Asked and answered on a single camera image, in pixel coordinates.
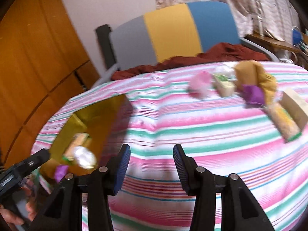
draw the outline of tablecloth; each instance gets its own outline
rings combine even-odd
[[[262,62],[277,79],[276,99],[287,87],[308,101],[308,72],[284,63]],[[133,105],[124,143],[131,159],[122,189],[109,197],[115,230],[189,230],[194,197],[181,188],[172,157],[180,143],[188,156],[214,174],[237,173],[268,215],[275,230],[289,230],[308,204],[308,128],[284,143],[259,108],[235,95],[220,98],[214,89],[199,100],[188,91],[196,72],[213,72],[219,63],[200,64],[106,83],[70,99],[42,128],[32,153],[49,148],[70,115],[92,103],[126,93]],[[216,196],[215,230],[221,227]],[[87,209],[83,208],[87,230]]]

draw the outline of screw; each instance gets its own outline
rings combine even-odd
[[[197,167],[196,171],[199,172],[199,173],[203,173],[205,171],[205,168],[204,167]]]
[[[70,180],[72,178],[73,178],[73,174],[71,174],[71,173],[68,173],[68,174],[65,175],[66,180]]]
[[[98,169],[98,171],[101,172],[101,173],[107,172],[107,170],[108,170],[108,168],[105,167],[105,166],[100,167],[100,168]]]
[[[230,175],[230,178],[231,178],[232,180],[237,180],[237,179],[238,179],[238,175],[237,175],[237,174],[231,174],[231,175]]]

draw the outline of patterned curtain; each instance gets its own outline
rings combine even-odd
[[[240,37],[260,32],[262,27],[265,35],[292,43],[292,26],[299,27],[298,15],[288,0],[157,0],[157,8],[194,1],[227,3]]]

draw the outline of yellow cloth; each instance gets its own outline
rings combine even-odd
[[[266,73],[263,65],[257,61],[240,61],[235,67],[236,86],[242,90],[243,84],[255,85],[264,92],[265,105],[271,105],[277,90],[276,78]]]

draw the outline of red cloth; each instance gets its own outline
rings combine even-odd
[[[122,80],[143,73],[162,71],[195,64],[242,60],[269,61],[265,54],[253,51],[241,44],[233,45],[222,42],[213,46],[206,53],[198,54],[196,57],[174,56],[168,60],[158,63],[155,66],[140,65],[128,70],[116,71],[111,77],[111,80]]]

